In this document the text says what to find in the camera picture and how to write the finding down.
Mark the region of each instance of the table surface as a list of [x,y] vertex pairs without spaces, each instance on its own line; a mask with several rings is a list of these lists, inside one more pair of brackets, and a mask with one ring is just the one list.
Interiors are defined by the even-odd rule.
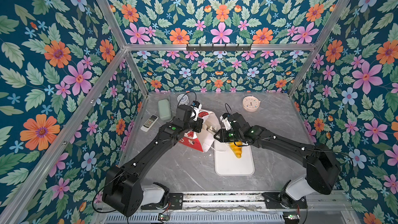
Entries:
[[[152,115],[158,115],[158,101],[169,99],[172,115],[176,113],[179,94],[150,94],[141,121],[142,126]],[[246,96],[255,96],[261,103],[256,112],[242,107]],[[190,102],[193,93],[188,94]],[[233,112],[239,112],[251,125],[260,125],[286,138],[309,144],[309,136],[299,118],[291,98],[285,93],[197,93],[203,109],[213,111],[217,117],[225,112],[228,103]],[[134,144],[127,151],[127,161],[135,157],[156,136],[166,121],[160,119],[148,132],[138,130]],[[255,172],[250,176],[219,176],[215,172],[214,150],[206,153],[176,144],[166,152],[142,180],[143,185],[162,183],[171,191],[269,191],[281,190],[284,184],[305,173],[298,163],[275,152],[251,147]]]

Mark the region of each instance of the white remote control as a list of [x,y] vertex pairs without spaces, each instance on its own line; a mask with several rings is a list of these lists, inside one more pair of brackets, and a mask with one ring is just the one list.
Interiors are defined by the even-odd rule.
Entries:
[[141,130],[143,130],[144,132],[148,132],[148,130],[153,126],[153,124],[155,124],[155,122],[158,120],[158,116],[156,115],[152,115],[145,123],[144,125],[141,127]]

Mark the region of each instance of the alarm clock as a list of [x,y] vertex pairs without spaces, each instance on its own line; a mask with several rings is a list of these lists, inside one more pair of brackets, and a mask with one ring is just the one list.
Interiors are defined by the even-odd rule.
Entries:
[[260,101],[254,96],[247,96],[243,98],[242,106],[247,112],[255,112],[260,106]]

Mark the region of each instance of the croissant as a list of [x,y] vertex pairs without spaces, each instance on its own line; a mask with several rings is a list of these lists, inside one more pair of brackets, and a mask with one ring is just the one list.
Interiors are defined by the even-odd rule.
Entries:
[[[235,142],[237,145],[241,146],[243,143],[241,141],[237,141]],[[238,147],[236,146],[234,143],[229,143],[229,147],[231,148],[231,150],[234,152],[235,156],[237,158],[241,158],[242,157],[242,147]]]

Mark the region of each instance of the white cutting board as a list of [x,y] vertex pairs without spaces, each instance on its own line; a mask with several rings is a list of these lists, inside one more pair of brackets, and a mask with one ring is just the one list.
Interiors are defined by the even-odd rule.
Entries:
[[254,173],[254,162],[250,146],[242,147],[241,158],[237,158],[226,143],[214,140],[214,148],[220,151],[214,152],[214,164],[217,175],[237,176],[252,175]]

